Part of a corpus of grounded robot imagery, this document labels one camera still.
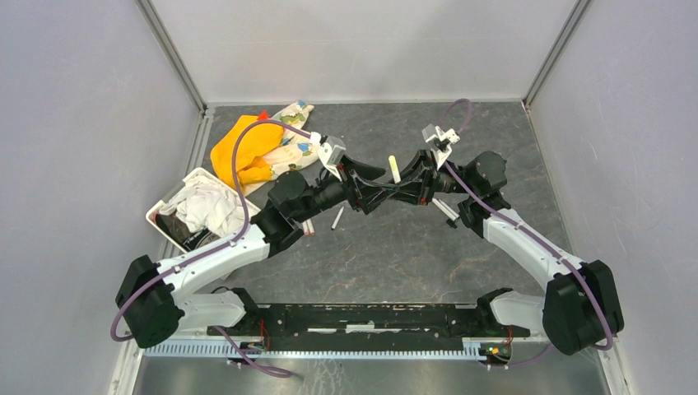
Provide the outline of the white pen yellow tip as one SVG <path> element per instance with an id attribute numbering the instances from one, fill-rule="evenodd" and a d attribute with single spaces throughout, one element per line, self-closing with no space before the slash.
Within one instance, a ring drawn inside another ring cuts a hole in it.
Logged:
<path id="1" fill-rule="evenodd" d="M 398 167 L 396 156 L 390 155 L 388 157 L 388 161 L 393 181 L 394 183 L 398 184 L 402 180 L 402 177 L 400 175 L 400 169 Z"/>

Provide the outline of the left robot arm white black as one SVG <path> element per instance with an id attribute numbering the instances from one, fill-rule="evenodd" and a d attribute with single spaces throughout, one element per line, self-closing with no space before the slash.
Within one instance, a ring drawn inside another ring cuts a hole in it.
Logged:
<path id="1" fill-rule="evenodd" d="M 397 197 L 406 178 L 383 181 L 385 172 L 347 157 L 333 170 L 323 170 L 313 184 L 299 172 L 286 172 L 269 190 L 265 206 L 247 214 L 230 235 L 157 262 L 147 255 L 135 258 L 115 297 L 119 310 L 111 337 L 117 342 L 133 340 L 147 349 L 189 328 L 217 326 L 249 335 L 258 326 L 258 312 L 241 296 L 200 290 L 218 277 L 289 249 L 301 237 L 301 222 L 332 207 L 347 202 L 370 213 L 382 201 Z"/>

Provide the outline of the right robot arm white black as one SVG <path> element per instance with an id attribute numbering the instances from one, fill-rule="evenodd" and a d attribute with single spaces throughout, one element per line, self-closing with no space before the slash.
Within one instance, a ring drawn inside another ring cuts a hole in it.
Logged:
<path id="1" fill-rule="evenodd" d="M 507 326 L 525 328 L 568 356 L 587 347 L 610 351 L 624 328 L 610 267 L 567 253 L 523 220 L 500 192 L 507 178 L 499 154 L 485 151 L 462 169 L 449 162 L 442 169 L 468 195 L 458 205 L 463 224 L 506 252 L 545 292 L 533 296 L 500 288 L 480 297 L 477 329 L 495 336 Z"/>

